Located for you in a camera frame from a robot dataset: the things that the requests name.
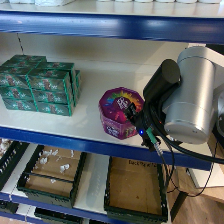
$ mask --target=metal shelf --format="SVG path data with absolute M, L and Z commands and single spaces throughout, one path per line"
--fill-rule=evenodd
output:
M 0 216 L 10 218 L 10 219 L 26 221 L 26 215 L 27 215 L 30 207 L 31 206 L 29 206 L 29 205 L 20 204 L 15 214 L 0 212 Z
M 110 4 L 1 4 L 0 32 L 224 44 L 222 4 Z
M 129 159 L 161 163 L 156 152 L 141 147 L 142 139 L 134 137 L 119 140 L 103 131 L 98 102 L 108 89 L 123 86 L 142 92 L 157 66 L 145 73 L 84 70 L 82 93 L 72 117 L 44 113 L 7 110 L 0 99 L 0 136 L 42 145 L 75 149 L 78 151 L 111 155 Z M 165 143 L 164 157 L 172 164 L 172 157 Z M 184 147 L 202 154 L 209 154 L 207 144 Z M 210 169 L 210 163 L 175 151 L 176 166 Z
M 88 154 L 79 183 L 78 195 L 72 209 L 29 200 L 23 192 L 18 191 L 16 188 L 18 179 L 26 164 L 30 160 L 34 150 L 36 149 L 36 146 L 37 145 L 35 144 L 29 145 L 26 153 L 23 155 L 5 187 L 2 189 L 1 192 L 8 195 L 7 201 L 31 205 L 51 211 L 57 211 L 107 223 L 126 224 L 125 222 L 108 218 L 106 212 L 104 211 L 103 202 L 106 188 L 109 156 Z

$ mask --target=black tray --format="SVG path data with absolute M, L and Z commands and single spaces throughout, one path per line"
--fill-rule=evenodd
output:
M 95 221 L 95 220 L 89 220 L 89 224 L 109 224 L 107 222 L 99 222 L 99 221 Z
M 167 200 L 166 200 L 166 194 L 162 192 L 162 189 L 164 188 L 162 166 L 160 164 L 157 164 L 157 172 L 160 188 L 159 192 L 160 192 L 161 209 L 162 209 L 162 215 L 157 215 L 110 206 L 110 172 L 112 168 L 112 159 L 113 158 L 110 157 L 106 190 L 104 196 L 104 210 L 107 212 L 107 216 L 111 219 L 118 219 L 125 222 L 139 223 L 139 224 L 142 223 L 159 224 L 162 222 L 167 222 L 168 221 Z
M 30 161 L 27 163 L 25 170 L 23 171 L 18 183 L 17 183 L 17 189 L 19 191 L 23 191 L 29 199 L 39 202 L 44 202 L 48 204 L 54 204 L 59 205 L 67 208 L 72 208 L 75 202 L 75 198 L 78 191 L 79 181 L 81 178 L 82 170 L 85 164 L 85 158 L 86 153 L 81 153 L 80 160 L 78 163 L 77 171 L 74 177 L 73 181 L 73 187 L 70 191 L 70 196 L 61 196 L 57 194 L 52 194 L 45 191 L 35 190 L 35 189 L 28 189 L 25 187 L 26 182 L 29 178 L 29 175 L 31 174 L 31 171 L 33 170 L 33 167 L 35 166 L 37 160 L 39 159 L 42 151 L 44 149 L 43 145 L 38 145 L 34 154 L 32 155 Z
M 47 209 L 36 208 L 34 215 L 41 218 L 46 223 L 52 224 L 81 224 L 82 218 L 63 214 L 60 212 L 54 212 Z
M 0 200 L 0 211 L 15 214 L 19 204 Z
M 0 160 L 0 190 L 11 176 L 12 171 L 20 161 L 29 143 L 14 141 Z

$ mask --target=purple tin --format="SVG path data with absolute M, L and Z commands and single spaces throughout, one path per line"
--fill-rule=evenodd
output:
M 119 139 L 126 139 L 137 134 L 135 127 L 126 119 L 124 110 L 134 103 L 136 111 L 143 108 L 141 96 L 124 87 L 108 90 L 99 101 L 100 119 L 104 131 Z

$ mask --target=green packaging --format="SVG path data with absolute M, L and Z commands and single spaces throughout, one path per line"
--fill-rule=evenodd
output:
M 37 66 L 39 69 L 62 70 L 69 72 L 70 82 L 76 81 L 75 64 L 63 62 L 40 62 Z
M 73 98 L 71 88 L 68 89 L 67 94 L 65 92 L 52 92 L 36 89 L 32 89 L 32 93 L 36 101 L 45 103 L 69 104 Z
M 13 68 L 35 68 L 40 62 L 31 62 L 31 61 L 14 61 L 8 60 L 3 67 L 13 67 Z
M 35 56 L 35 55 L 14 55 L 10 60 L 12 61 L 30 61 L 30 62 L 46 62 L 46 56 Z
M 76 80 L 76 86 L 77 88 L 80 88 L 81 85 L 81 72 L 80 70 L 75 70 L 76 76 L 75 76 L 75 80 Z
M 5 107 L 8 110 L 37 111 L 33 100 L 16 100 L 3 98 Z
M 29 88 L 26 76 L 31 70 L 32 68 L 0 67 L 0 86 Z
M 36 105 L 39 112 L 48 113 L 48 114 L 72 116 L 74 111 L 73 100 L 70 102 L 70 104 L 54 104 L 54 103 L 36 102 Z
M 33 100 L 32 93 L 29 89 L 19 87 L 0 86 L 0 95 L 2 98 Z
M 66 71 L 33 69 L 28 75 L 29 85 L 33 89 L 63 91 L 71 88 L 69 73 Z

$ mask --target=blue shelf edge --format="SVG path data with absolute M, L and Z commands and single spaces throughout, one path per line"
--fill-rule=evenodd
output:
M 10 195 L 9 194 L 6 194 L 6 193 L 0 192 L 0 200 L 10 201 Z
M 132 147 L 127 145 L 98 142 L 5 127 L 0 127 L 0 137 L 34 144 L 49 145 L 52 147 L 75 149 L 88 153 L 97 153 L 160 164 L 162 163 L 161 158 L 155 151 L 149 152 L 147 148 L 141 147 Z M 171 153 L 164 151 L 163 156 L 166 160 L 166 163 L 171 165 Z M 201 170 L 210 170 L 211 167 L 209 162 L 199 160 L 182 153 L 175 153 L 175 165 Z
M 19 214 L 11 214 L 11 213 L 6 213 L 6 212 L 0 212 L 0 216 L 6 217 L 6 218 L 9 218 L 9 219 L 17 219 L 17 220 L 20 220 L 20 221 L 26 221 L 25 216 L 19 215 Z
M 0 11 L 0 32 L 224 44 L 224 18 Z
M 74 215 L 82 218 L 87 218 L 87 219 L 93 219 L 101 222 L 106 222 L 106 223 L 111 223 L 111 224 L 128 224 L 127 222 L 122 222 L 119 220 L 115 219 L 110 219 L 107 217 L 106 214 L 102 213 L 96 213 L 96 212 L 90 212 L 90 211 L 85 211 L 81 209 L 76 209 L 76 208 L 65 208 L 62 206 L 57 206 L 57 205 L 52 205 L 52 204 L 47 204 L 43 202 L 38 202 L 38 201 L 33 201 L 25 197 L 20 197 L 16 195 L 12 195 L 12 201 L 14 203 L 20 203 L 20 204 L 27 204 L 27 205 L 32 205 L 35 207 L 43 208 L 43 209 L 48 209 L 51 211 L 56 211 L 56 212 L 61 212 L 69 215 Z

